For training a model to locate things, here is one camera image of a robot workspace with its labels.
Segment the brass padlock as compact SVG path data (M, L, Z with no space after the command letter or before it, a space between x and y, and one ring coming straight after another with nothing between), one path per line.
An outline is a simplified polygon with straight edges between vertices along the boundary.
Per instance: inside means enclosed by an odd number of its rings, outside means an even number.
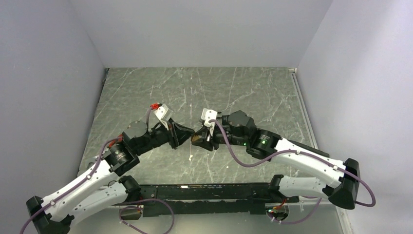
M193 135L190 139L192 144L195 144L195 143L199 142L199 140L200 140L200 138L199 138L198 135Z

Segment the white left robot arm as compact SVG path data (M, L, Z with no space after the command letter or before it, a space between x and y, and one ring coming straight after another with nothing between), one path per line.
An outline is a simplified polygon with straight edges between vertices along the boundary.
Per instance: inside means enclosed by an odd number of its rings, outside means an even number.
M125 174L140 162L139 156L164 144L176 149L194 132L171 118L151 129L142 121L130 123L121 135L104 143L83 174L48 196L27 200L30 218L20 232L33 223L39 234L67 234L75 223L109 206L135 204L143 198L141 186Z

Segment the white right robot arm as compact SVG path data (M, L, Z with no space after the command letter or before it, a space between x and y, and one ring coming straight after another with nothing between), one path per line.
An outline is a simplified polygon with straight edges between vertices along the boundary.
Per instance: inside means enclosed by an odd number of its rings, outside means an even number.
M293 196L319 197L343 209L355 208L360 185L358 161L332 159L323 151L259 128L243 111L220 117L218 112L204 109L201 120L203 126L191 137L192 145L214 151L224 144L244 167L274 160L310 175L274 175L268 188L272 201Z

